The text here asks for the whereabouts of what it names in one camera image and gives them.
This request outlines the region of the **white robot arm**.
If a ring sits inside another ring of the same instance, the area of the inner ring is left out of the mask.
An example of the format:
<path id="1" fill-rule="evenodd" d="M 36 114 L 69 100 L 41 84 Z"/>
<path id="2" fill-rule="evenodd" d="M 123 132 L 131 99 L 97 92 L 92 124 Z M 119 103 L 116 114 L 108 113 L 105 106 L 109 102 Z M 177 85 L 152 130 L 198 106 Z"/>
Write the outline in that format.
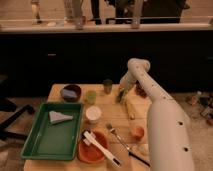
<path id="1" fill-rule="evenodd" d="M 189 117 L 148 74 L 148 60 L 131 58 L 127 67 L 120 88 L 127 94 L 138 81 L 151 100 L 147 112 L 150 171 L 195 171 L 187 134 Z"/>

